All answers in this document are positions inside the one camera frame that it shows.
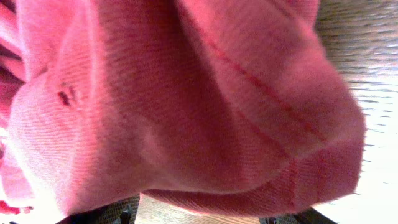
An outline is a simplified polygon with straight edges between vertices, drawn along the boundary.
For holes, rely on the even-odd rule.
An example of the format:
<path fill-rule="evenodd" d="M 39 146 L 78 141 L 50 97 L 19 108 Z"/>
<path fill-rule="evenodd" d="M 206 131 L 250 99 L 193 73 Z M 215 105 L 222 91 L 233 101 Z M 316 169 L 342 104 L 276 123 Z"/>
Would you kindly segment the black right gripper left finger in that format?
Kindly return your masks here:
<path fill-rule="evenodd" d="M 57 224 L 134 224 L 139 201 L 138 194 L 96 210 L 71 215 Z"/>

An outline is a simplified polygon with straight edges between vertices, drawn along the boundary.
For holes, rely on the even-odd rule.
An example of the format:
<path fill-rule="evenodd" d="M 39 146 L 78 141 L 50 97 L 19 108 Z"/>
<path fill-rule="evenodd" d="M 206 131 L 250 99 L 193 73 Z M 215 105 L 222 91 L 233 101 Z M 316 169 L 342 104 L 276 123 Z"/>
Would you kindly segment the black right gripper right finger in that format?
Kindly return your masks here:
<path fill-rule="evenodd" d="M 313 208 L 298 214 L 259 218 L 260 224 L 337 224 Z"/>

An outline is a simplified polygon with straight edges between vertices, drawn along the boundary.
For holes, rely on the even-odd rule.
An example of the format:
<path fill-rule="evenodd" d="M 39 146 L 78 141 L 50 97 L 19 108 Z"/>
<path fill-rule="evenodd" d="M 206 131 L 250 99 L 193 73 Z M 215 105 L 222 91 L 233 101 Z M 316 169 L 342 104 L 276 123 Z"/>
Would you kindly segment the orange printed t-shirt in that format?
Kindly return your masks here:
<path fill-rule="evenodd" d="M 1 2 L 1 202 L 270 216 L 352 193 L 363 114 L 318 1 Z"/>

